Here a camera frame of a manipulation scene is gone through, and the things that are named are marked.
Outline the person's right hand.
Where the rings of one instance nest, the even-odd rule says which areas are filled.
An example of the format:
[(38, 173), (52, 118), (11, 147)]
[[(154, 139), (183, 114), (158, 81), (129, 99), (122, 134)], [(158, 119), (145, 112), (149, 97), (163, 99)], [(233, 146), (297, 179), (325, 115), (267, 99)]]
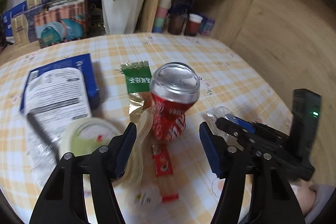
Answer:
[(311, 183), (305, 180), (299, 180), (291, 182), (290, 186), (294, 191), (303, 215), (307, 215), (307, 213), (311, 211), (316, 198), (316, 192), (309, 188)]

